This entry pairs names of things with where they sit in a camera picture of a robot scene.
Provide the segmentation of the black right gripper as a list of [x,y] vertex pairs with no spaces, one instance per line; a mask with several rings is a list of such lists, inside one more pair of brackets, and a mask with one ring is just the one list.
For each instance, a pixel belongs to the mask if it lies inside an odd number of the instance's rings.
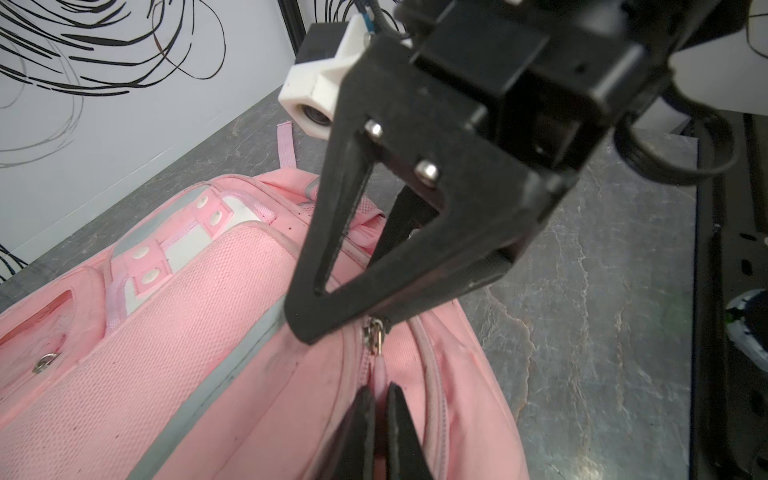
[[679,167],[633,127],[657,99],[703,120],[714,110],[673,81],[671,56],[718,37],[716,1],[404,1],[395,11],[416,64],[483,102],[491,139],[523,160],[579,170],[611,135],[639,174]]

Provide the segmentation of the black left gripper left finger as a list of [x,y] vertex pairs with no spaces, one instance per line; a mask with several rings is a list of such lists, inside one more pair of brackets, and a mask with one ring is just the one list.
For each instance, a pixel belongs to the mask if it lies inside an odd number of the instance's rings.
[[376,410],[368,386],[361,387],[331,443],[317,478],[371,480],[374,477]]

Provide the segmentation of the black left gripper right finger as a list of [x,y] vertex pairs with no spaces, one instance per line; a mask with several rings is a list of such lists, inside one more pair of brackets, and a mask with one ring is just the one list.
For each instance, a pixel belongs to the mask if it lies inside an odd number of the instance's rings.
[[395,383],[387,391],[386,478],[433,480],[405,395]]

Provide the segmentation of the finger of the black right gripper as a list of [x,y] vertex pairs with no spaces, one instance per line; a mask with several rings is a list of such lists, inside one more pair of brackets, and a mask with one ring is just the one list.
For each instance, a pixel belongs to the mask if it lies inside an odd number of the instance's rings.
[[430,223],[438,211],[422,199],[409,186],[404,186],[396,197],[383,232],[376,244],[369,264],[372,265],[411,235]]
[[[364,317],[386,328],[503,277],[575,185],[480,136],[483,106],[378,38],[345,76],[317,204],[284,311],[306,344]],[[329,289],[373,168],[404,186],[366,269]]]

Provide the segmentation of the pink student backpack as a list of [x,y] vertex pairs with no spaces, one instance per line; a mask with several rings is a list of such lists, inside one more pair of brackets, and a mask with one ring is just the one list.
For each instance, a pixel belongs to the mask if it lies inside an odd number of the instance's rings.
[[290,123],[278,169],[181,191],[1,316],[5,479],[318,479],[357,391],[386,478],[391,383],[433,479],[525,479],[514,417],[457,301],[314,345],[283,313],[319,178]]

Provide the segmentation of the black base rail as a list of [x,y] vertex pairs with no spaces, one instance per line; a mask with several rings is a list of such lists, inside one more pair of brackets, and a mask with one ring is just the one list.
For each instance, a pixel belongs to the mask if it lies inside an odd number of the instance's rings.
[[690,476],[767,476],[767,119],[724,112],[739,158],[696,192]]

